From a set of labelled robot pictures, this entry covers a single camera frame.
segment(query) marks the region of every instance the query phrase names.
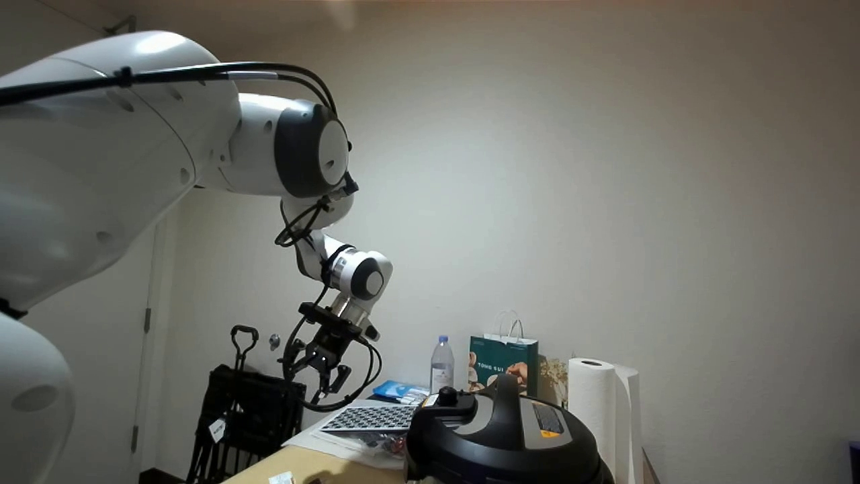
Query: plastic bottle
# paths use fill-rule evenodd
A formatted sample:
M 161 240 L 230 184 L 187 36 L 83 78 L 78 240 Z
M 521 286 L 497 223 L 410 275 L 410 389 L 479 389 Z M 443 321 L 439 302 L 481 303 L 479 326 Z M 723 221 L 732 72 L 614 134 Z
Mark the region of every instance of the plastic bottle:
M 442 387 L 454 387 L 454 353 L 450 336 L 442 334 L 430 356 L 430 395 Z

